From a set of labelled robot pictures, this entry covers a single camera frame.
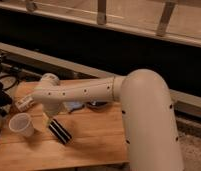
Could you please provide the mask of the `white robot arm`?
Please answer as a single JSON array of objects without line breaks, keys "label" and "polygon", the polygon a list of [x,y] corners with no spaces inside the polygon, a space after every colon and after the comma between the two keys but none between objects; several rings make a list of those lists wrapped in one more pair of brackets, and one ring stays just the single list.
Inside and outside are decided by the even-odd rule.
[{"label": "white robot arm", "polygon": [[32,98],[54,116],[65,101],[121,103],[131,171],[184,171],[169,88],[156,72],[138,69],[126,76],[60,86],[44,75]]}]

